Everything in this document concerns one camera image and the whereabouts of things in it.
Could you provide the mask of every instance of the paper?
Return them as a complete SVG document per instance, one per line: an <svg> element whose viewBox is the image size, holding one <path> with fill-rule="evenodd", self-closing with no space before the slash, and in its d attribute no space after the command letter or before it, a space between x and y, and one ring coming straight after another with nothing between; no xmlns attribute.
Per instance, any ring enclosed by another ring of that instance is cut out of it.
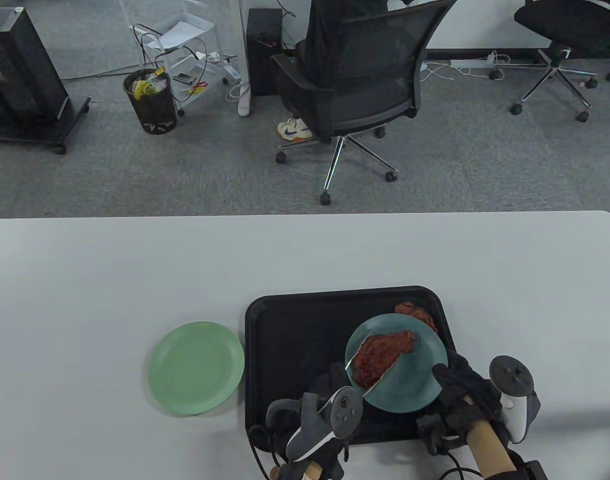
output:
<svg viewBox="0 0 610 480"><path fill-rule="evenodd" d="M178 22L174 28L160 37L160 42L165 50L179 47L186 44L191 39L195 39L200 34L204 34L205 30L198 28L186 22ZM156 41L150 41L147 46L156 50L160 50L160 46Z"/></svg>

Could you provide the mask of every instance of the white wall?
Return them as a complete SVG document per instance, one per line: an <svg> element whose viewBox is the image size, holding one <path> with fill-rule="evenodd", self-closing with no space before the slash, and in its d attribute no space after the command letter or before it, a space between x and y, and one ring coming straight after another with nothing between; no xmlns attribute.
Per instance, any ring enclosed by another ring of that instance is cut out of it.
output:
<svg viewBox="0 0 610 480"><path fill-rule="evenodd" d="M430 2L417 0L412 5ZM310 0L281 0L285 8L292 10L296 18L285 16L284 28L295 41L307 34ZM513 21L513 14L524 0L457 0L433 35L431 49L477 48L542 48L549 41ZM245 21L252 9L279 8L276 0L243 0ZM389 0L389 9L404 7L400 0Z"/></svg>

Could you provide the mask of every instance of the chair backrest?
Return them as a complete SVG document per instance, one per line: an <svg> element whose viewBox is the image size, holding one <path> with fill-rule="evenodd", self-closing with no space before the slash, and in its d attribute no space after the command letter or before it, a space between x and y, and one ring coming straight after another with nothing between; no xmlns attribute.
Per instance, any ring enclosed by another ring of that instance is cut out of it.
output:
<svg viewBox="0 0 610 480"><path fill-rule="evenodd" d="M331 53L332 128L354 130L420 108L425 49L456 0L343 21Z"/></svg>

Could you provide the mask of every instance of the chair base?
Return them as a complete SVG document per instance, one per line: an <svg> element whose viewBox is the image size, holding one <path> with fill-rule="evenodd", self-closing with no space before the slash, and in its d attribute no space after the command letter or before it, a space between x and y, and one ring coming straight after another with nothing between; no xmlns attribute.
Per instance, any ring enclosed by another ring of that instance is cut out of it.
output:
<svg viewBox="0 0 610 480"><path fill-rule="evenodd" d="M591 104L584 98L583 94L579 91L579 89L577 89L575 85L570 82L569 78L567 78L565 74L589 77L589 80L586 80L585 82L581 83L581 85L586 87L586 89L594 89L598 85L598 80L596 80L598 74L594 71L578 70L576 68L564 68L560 66L561 60L569 58L570 53L570 48L563 48L559 57L551 59L548 57L547 54L545 54L543 50L539 49L538 54L544 60L545 63L497 64L497 67L509 69L545 69L545 73L542 75L542 77L538 79L538 82L536 82L529 90L527 90L527 92L523 94L523 96L510 107L509 111L512 115L519 115L522 112L522 104L525 103L531 97L531 95L538 89L538 87L545 83L546 80L548 80L549 78L556 78L557 80L559 80L559 82L565 85L565 87L573 94L573 96L575 96L575 98L577 98L577 100L579 100L579 102L582 103L584 106L584 110L582 110L581 112L579 112L579 114L576 115L577 121L587 121L587 119L589 118L588 110L591 108Z"/></svg>
<svg viewBox="0 0 610 480"><path fill-rule="evenodd" d="M385 136L385 127L379 126L378 128L376 128L375 135L377 138L383 138ZM319 143L318 139L311 138L311 139L304 140L304 141L283 144L283 145L279 146L279 152L276 155L276 162L277 163L286 162L287 156L284 153L284 151L286 151L286 150L297 149L300 147L306 147L306 146L310 146L310 145L318 144L318 143ZM323 193L320 195L320 204L323 206L327 206L332 203L332 198L331 198L328 190L329 190L329 186L332 183L332 178L334 176L334 172L336 170L338 161L340 160L341 153L342 153L343 148L346 143L354 144L356 147L359 148L359 150L363 151L363 153L367 154L367 156L369 156L369 158L374 160L374 162L385 167L388 170L388 172L385 174L385 180L387 182L395 182L396 180L398 180L398 169L396 167L394 167L391 163L387 162L387 160L385 160L383 157L381 157L377 153L369 150L369 148L367 148L361 142L359 142L353 136L353 134L340 136L340 137L338 137L338 140L336 142L334 156L332 157L332 160L329 164L329 170L327 171L327 178L325 179L325 184L323 185Z"/></svg>

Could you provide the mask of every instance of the black computer tower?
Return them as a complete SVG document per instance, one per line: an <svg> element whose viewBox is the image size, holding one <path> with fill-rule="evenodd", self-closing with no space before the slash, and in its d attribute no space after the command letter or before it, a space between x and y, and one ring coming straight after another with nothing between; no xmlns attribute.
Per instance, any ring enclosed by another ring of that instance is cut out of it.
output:
<svg viewBox="0 0 610 480"><path fill-rule="evenodd" d="M247 58L253 96L278 93L271 56L282 51L282 10L251 8L247 17Z"/></svg>
<svg viewBox="0 0 610 480"><path fill-rule="evenodd" d="M0 123L53 123L68 101L26 10L0 7Z"/></svg>

